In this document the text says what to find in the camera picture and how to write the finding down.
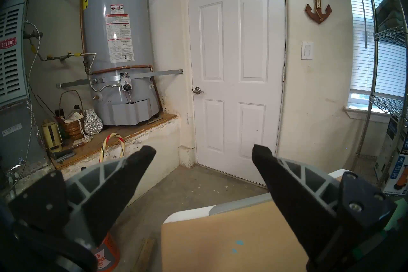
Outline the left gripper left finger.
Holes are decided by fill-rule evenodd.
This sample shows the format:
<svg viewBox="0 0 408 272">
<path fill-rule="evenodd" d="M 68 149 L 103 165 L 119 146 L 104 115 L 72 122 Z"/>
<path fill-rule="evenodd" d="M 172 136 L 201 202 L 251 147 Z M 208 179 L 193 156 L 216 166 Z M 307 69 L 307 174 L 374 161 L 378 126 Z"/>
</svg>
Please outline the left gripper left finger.
<svg viewBox="0 0 408 272">
<path fill-rule="evenodd" d="M 13 233 L 40 235 L 97 247 L 123 212 L 153 161 L 148 145 L 128 157 L 101 162 L 64 180 L 55 170 L 23 190 L 8 207 Z"/>
</svg>

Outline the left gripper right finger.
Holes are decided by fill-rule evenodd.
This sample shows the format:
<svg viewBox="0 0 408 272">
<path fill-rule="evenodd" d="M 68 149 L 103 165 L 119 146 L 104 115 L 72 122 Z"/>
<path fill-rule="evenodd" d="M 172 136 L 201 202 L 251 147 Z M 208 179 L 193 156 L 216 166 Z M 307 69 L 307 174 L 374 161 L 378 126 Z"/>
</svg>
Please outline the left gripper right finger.
<svg viewBox="0 0 408 272">
<path fill-rule="evenodd" d="M 383 270 L 397 205 L 352 171 L 338 181 L 255 144 L 252 161 L 308 256 L 307 270 Z"/>
</svg>

